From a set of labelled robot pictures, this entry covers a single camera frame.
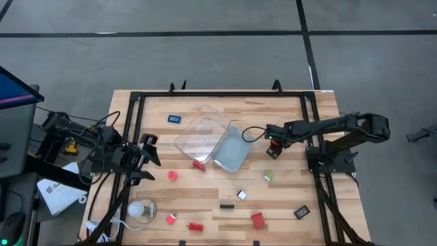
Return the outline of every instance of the concrete floor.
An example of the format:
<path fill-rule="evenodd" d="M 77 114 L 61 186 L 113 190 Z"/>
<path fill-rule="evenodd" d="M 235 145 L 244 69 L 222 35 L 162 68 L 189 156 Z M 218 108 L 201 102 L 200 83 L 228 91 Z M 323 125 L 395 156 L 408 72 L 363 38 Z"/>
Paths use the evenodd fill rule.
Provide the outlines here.
<path fill-rule="evenodd" d="M 437 29 L 435 0 L 304 0 L 309 30 Z M 0 33 L 300 29 L 286 0 L 14 0 Z M 435 245 L 436 138 L 406 134 L 437 122 L 437 36 L 311 37 L 321 88 L 342 112 L 381 113 L 391 139 L 358 148 L 363 207 L 374 242 Z M 115 89 L 310 89 L 300 36 L 1 38 L 0 64 L 40 85 L 40 106 L 99 118 Z M 45 113 L 37 111 L 36 122 Z M 83 207 L 42 224 L 40 245 L 73 243 Z"/>

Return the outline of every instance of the blue object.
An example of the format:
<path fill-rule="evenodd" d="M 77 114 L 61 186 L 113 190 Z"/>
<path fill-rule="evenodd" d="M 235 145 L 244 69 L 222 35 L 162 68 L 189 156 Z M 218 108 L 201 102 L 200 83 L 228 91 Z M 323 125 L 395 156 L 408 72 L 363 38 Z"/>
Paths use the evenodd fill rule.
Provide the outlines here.
<path fill-rule="evenodd" d="M 177 115 L 169 115 L 169 118 L 167 119 L 168 122 L 180 124 L 180 116 Z"/>
<path fill-rule="evenodd" d="M 44 97 L 0 67 L 0 109 L 42 102 Z"/>

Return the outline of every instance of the white cord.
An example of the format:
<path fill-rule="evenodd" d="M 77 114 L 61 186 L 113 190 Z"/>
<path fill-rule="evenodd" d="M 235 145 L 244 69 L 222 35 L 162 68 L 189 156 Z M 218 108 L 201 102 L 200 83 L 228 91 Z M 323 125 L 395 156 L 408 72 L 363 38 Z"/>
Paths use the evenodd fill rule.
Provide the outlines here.
<path fill-rule="evenodd" d="M 85 225 L 87 226 L 88 230 L 90 230 L 90 231 L 94 231 L 94 230 L 97 228 L 97 226 L 98 226 L 99 223 L 100 223 L 100 222 L 91 222 L 91 221 L 87 221 L 87 222 L 85 223 Z M 98 238 L 97 243 L 106 243 L 106 242 L 109 242 L 110 240 L 113 240 L 113 239 L 118 235 L 118 232 L 119 232 L 119 230 L 120 230 L 120 224 L 121 224 L 121 223 L 122 223 L 124 226 L 126 226 L 126 228 L 128 228 L 129 230 L 135 230 L 135 231 L 137 231 L 137 230 L 142 230 L 142 229 L 146 228 L 146 225 L 143 226 L 143 227 L 140 227 L 140 228 L 132 228 L 132 227 L 130 227 L 129 225 L 127 225 L 126 222 L 122 221 L 121 219 L 117 219 L 117 218 L 115 218 L 115 217 L 113 217 L 113 218 L 111 219 L 111 223 L 117 223 L 117 231 L 115 232 L 115 235 L 112 236 L 112 237 L 109 237 L 109 236 L 107 236 L 105 233 L 102 233 L 102 234 L 100 235 L 100 237 Z"/>

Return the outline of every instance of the monitor screen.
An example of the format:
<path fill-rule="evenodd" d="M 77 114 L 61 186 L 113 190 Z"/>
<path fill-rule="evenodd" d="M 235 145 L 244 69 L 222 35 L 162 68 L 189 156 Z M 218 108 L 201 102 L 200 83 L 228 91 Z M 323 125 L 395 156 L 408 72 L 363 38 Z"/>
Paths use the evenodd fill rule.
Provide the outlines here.
<path fill-rule="evenodd" d="M 0 109 L 37 103 L 44 97 L 0 67 Z"/>

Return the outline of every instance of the red cylinder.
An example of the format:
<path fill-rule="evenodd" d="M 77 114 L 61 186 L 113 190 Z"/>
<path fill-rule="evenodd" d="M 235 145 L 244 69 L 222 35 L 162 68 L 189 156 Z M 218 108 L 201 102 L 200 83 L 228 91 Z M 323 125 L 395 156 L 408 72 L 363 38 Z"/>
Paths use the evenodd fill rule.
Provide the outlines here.
<path fill-rule="evenodd" d="M 188 226 L 189 230 L 195 230 L 198 232 L 202 232 L 203 231 L 203 225 L 201 224 L 196 224 L 196 223 L 190 223 L 190 225 Z"/>

